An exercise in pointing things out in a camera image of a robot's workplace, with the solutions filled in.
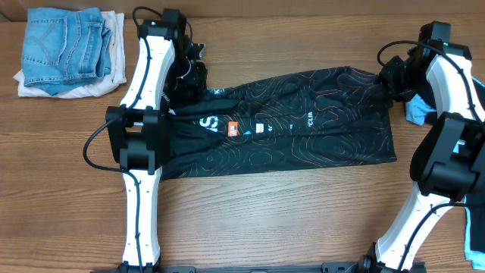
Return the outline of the black printed cycling jersey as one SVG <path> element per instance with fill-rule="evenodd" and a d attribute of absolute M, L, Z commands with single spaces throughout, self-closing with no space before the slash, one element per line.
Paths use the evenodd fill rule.
<path fill-rule="evenodd" d="M 173 107 L 166 180 L 394 162 L 392 101 L 345 66 L 208 89 Z"/>

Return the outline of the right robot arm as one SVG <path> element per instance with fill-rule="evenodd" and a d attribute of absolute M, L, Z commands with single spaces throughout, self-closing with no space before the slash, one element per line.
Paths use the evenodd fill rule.
<path fill-rule="evenodd" d="M 472 56 L 450 38 L 450 24 L 425 24 L 406 61 L 395 56 L 383 65 L 380 78 L 391 96 L 408 101 L 430 92 L 437 120 L 412 157 L 406 203 L 348 272 L 424 272 L 424 264 L 414 261 L 422 243 L 452 207 L 464 206 L 465 195 L 484 183 L 484 109 L 471 76 Z"/>

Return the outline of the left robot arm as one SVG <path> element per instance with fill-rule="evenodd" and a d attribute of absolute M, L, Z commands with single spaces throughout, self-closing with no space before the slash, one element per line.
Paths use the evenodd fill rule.
<path fill-rule="evenodd" d="M 139 57 L 118 106 L 106 111 L 108 136 L 127 194 L 127 236 L 117 272 L 158 272 L 158 186 L 170 157 L 167 116 L 177 104 L 194 103 L 206 90 L 205 44 L 177 9 L 136 25 Z"/>

